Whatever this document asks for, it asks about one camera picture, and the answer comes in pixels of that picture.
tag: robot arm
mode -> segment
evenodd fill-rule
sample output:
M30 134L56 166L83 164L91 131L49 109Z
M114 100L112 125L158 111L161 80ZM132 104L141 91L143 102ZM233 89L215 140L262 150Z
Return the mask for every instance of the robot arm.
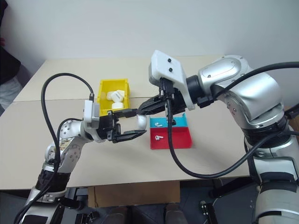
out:
M250 71L244 58L225 56L186 78L178 60L155 51L149 66L149 81L159 86L159 95L144 102L138 114L164 111L169 99L172 114L185 108L194 110L194 104L202 108L220 100L242 129L248 150L269 134L292 129L284 116L280 87L267 73L245 79L222 93ZM298 142L290 135L267 141L248 159L250 175L261 188L255 213L260 224L299 222L298 163Z
M58 172L51 181L47 192L26 212L22 224L58 224L64 213L64 196L71 172L76 166L84 144L93 140L101 143L106 139L117 143L131 140L144 134L146 130L133 130L121 134L118 124L120 117L133 117L136 109L109 111L107 116L99 117L99 104L91 100L85 101L84 119L82 121L68 120L60 130L60 164ZM45 152L45 162L38 176L36 185L31 189L27 199L28 204L42 190L53 175L55 145L50 144Z

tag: red tray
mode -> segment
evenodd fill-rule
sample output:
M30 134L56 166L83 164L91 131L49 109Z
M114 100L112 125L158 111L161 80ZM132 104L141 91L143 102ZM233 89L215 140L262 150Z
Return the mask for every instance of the red tray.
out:
M156 140L155 136L163 136L164 138ZM150 148L151 149L169 149L167 127L150 129ZM188 127L172 128L172 143L174 148L191 148L192 139Z

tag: white wall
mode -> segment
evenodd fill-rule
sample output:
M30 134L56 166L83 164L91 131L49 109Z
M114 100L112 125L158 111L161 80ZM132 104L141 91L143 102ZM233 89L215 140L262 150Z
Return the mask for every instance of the white wall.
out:
M255 68L299 60L297 0L7 0L7 50L34 73L48 58L239 54ZM270 73L285 104L299 70Z

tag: yellow bin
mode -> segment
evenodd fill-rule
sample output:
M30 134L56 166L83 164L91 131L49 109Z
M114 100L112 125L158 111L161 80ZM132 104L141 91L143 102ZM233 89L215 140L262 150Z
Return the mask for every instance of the yellow bin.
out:
M103 79L100 82L100 90L97 98L97 102L100 104L100 116L107 115L107 112L111 110L111 105L114 103L112 100L106 99L106 94L110 91L124 90L125 97L123 99L124 109L130 108L129 102L129 83L128 79Z

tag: table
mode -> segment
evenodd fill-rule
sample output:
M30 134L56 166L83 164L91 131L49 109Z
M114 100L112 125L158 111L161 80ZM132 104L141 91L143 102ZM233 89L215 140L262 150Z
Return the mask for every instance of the table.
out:
M177 58L190 76L218 57ZM79 75L91 84L95 93L100 79L128 78L131 108L137 108L157 94L157 88L147 80L149 63L150 58L47 60L0 117L0 189L29 189L37 181L44 151L52 141L40 104L40 90L49 76L59 72ZM54 129L65 118L81 118L87 97L88 90L79 81L67 77L54 80L46 94ZM155 116L164 116L164 112ZM222 102L187 111L186 116L193 146L177 149L176 153L188 169L203 174L219 172L245 153L243 133ZM137 127L136 118L122 118L120 123L122 131ZM226 177L248 174L245 163ZM127 142L86 144L68 187L189 179L194 178L177 167L168 150L150 149L147 131Z

